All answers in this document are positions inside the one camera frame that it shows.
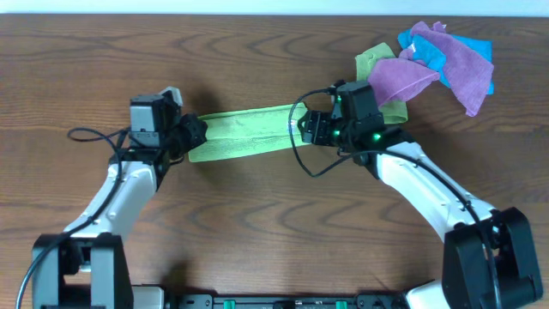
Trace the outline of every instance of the green clip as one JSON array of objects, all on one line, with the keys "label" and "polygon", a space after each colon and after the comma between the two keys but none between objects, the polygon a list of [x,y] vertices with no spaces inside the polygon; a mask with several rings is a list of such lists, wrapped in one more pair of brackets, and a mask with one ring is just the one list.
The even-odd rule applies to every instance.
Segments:
[{"label": "green clip", "polygon": [[223,302],[223,309],[234,309],[237,306],[237,302],[234,300],[225,300]]},{"label": "green clip", "polygon": [[347,302],[346,301],[336,301],[335,302],[335,309],[347,309]]}]

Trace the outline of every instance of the folded green towel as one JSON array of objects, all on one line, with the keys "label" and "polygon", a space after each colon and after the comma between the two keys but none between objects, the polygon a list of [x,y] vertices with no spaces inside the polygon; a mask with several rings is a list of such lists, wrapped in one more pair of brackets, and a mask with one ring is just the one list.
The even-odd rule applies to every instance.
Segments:
[{"label": "folded green towel", "polygon": [[[357,81],[365,81],[370,76],[371,70],[382,58],[394,58],[395,54],[391,48],[385,44],[379,44],[355,57],[357,64]],[[385,124],[401,124],[408,120],[408,111],[406,102],[393,100],[379,107],[383,113]]]},{"label": "folded green towel", "polygon": [[[288,135],[288,114],[292,105],[250,109],[247,111],[218,112],[199,117],[208,124],[208,141],[189,152],[189,161],[202,162],[257,155],[291,148]],[[293,112],[293,140],[301,142],[297,120],[307,112],[299,103]]]}]

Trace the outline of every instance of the white backdrop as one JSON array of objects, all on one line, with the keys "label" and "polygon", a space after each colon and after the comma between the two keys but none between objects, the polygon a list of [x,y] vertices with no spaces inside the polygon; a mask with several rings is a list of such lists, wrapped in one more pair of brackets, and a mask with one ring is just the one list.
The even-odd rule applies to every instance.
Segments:
[{"label": "white backdrop", "polygon": [[0,0],[0,12],[549,16],[549,0]]}]

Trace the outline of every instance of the cable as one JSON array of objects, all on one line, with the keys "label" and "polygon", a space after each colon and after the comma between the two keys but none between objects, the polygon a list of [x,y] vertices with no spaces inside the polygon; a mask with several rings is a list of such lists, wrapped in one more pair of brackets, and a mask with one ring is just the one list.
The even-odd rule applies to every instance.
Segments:
[{"label": "cable", "polygon": [[[75,138],[75,137],[72,136],[72,134],[77,132],[77,131],[93,133],[93,134],[95,134],[99,137],[87,138],[87,139]],[[101,215],[101,213],[103,212],[103,210],[105,210],[105,208],[108,206],[108,204],[111,202],[112,198],[114,197],[114,194],[117,192],[118,188],[120,187],[120,184],[122,184],[122,158],[121,158],[121,154],[120,154],[120,146],[116,146],[111,141],[111,137],[120,134],[121,138],[118,139],[118,145],[122,145],[122,143],[124,142],[124,139],[125,139],[125,135],[126,135],[124,133],[125,131],[127,131],[127,129],[118,130],[118,131],[113,132],[111,134],[104,135],[103,133],[101,133],[97,130],[94,130],[94,129],[74,128],[74,129],[70,130],[69,132],[67,132],[67,137],[69,139],[71,139],[73,141],[77,141],[77,142],[95,142],[95,141],[105,140],[109,144],[109,146],[111,146],[112,151],[114,152],[114,156],[117,159],[118,173],[117,173],[117,176],[114,180],[114,185],[112,186],[111,191],[109,191],[109,194],[107,194],[107,196],[105,198],[105,201],[103,201],[103,203],[97,208],[97,210],[94,212],[94,214],[90,215],[86,219],[86,221],[84,221],[84,223],[82,223],[78,227],[75,227],[75,228],[69,230],[66,233],[60,234],[49,246],[47,246],[44,250],[42,250],[42,252],[33,260],[31,265],[28,267],[27,273],[23,277],[23,281],[21,283],[21,286],[19,287],[19,293],[17,294],[17,299],[16,299],[16,302],[15,302],[15,309],[21,309],[21,305],[22,305],[22,301],[23,301],[23,295],[25,293],[25,289],[27,288],[27,284],[30,281],[30,278],[33,275],[34,271],[38,268],[40,263],[42,263],[42,261],[44,260],[45,256],[51,250],[53,250],[57,246],[61,245],[64,241],[69,239],[72,234],[74,234],[74,233],[82,230],[83,228],[89,226],[90,224],[92,224]]]},{"label": "cable", "polygon": [[363,151],[358,151],[358,152],[355,152],[355,153],[352,153],[352,154],[344,155],[339,160],[337,160],[334,163],[330,164],[328,167],[324,168],[322,171],[320,171],[319,173],[316,173],[316,174],[312,173],[305,166],[305,164],[303,163],[301,158],[299,158],[298,150],[295,146],[295,141],[293,140],[293,132],[292,132],[292,126],[291,126],[293,111],[295,110],[298,103],[301,102],[307,96],[312,95],[312,94],[320,94],[320,93],[328,93],[328,92],[329,92],[328,89],[318,89],[318,90],[310,91],[309,93],[300,96],[293,103],[292,109],[290,110],[290,114],[288,116],[288,128],[290,128],[290,130],[289,130],[290,131],[290,142],[292,143],[292,150],[293,150],[293,153],[295,154],[295,158],[298,161],[301,168],[303,168],[303,170],[309,176],[311,176],[312,178],[317,178],[317,177],[320,177],[320,176],[324,175],[326,172],[328,172],[332,168],[337,167],[341,163],[343,163],[343,162],[345,162],[345,161],[347,161],[351,158],[354,158],[356,156],[367,155],[367,154],[378,154],[378,155],[392,155],[394,157],[412,162],[417,167],[421,167],[421,168],[425,169],[429,174],[431,174],[434,178],[436,178],[438,181],[440,181],[446,188],[448,188],[448,190],[450,192],[452,192],[452,194],[455,195],[455,197],[460,201],[460,203],[463,204],[463,206],[465,207],[465,210],[473,218],[474,223],[476,224],[477,228],[479,229],[479,233],[480,233],[480,237],[482,239],[482,242],[483,242],[483,244],[486,248],[486,255],[487,255],[487,258],[488,258],[488,269],[490,270],[490,275],[491,275],[491,278],[492,278],[492,285],[494,287],[494,298],[495,298],[495,301],[496,301],[496,308],[497,309],[502,309],[501,293],[500,293],[500,289],[499,289],[498,269],[496,268],[496,262],[495,262],[495,259],[494,259],[494,256],[493,256],[492,246],[490,244],[490,240],[489,240],[488,236],[486,235],[485,229],[481,228],[482,222],[480,222],[479,216],[477,215],[477,213],[474,211],[473,207],[471,206],[471,201],[467,200],[456,188],[454,188],[454,186],[450,182],[448,182],[448,180],[446,180],[444,177],[442,177],[437,171],[435,171],[432,168],[430,168],[429,166],[427,166],[421,160],[416,160],[416,159],[414,159],[410,156],[407,156],[405,154],[399,154],[399,153],[396,153],[396,152],[393,152],[393,151],[388,151],[388,150],[363,150]]}]

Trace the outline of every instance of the wood grain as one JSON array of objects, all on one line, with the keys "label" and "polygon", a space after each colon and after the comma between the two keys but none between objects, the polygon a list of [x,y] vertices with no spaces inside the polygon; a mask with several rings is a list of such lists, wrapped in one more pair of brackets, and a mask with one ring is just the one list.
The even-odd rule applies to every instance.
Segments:
[{"label": "wood grain", "polygon": [[[169,85],[181,88],[186,112],[287,104],[352,80],[354,56],[378,43],[398,52],[396,35],[419,20],[435,21],[3,15],[0,307],[13,305],[36,238],[76,218],[106,175],[108,147],[71,142],[67,129],[124,127],[129,97]],[[405,128],[471,192],[527,215],[547,286],[549,20],[443,21],[452,33],[493,41],[496,93],[469,118],[434,83],[409,102]],[[323,148],[300,151],[317,170],[335,157]],[[173,168],[125,250],[135,284],[220,294],[410,288],[440,277],[443,256],[425,220],[366,170],[348,163],[309,179],[289,150]]]}]

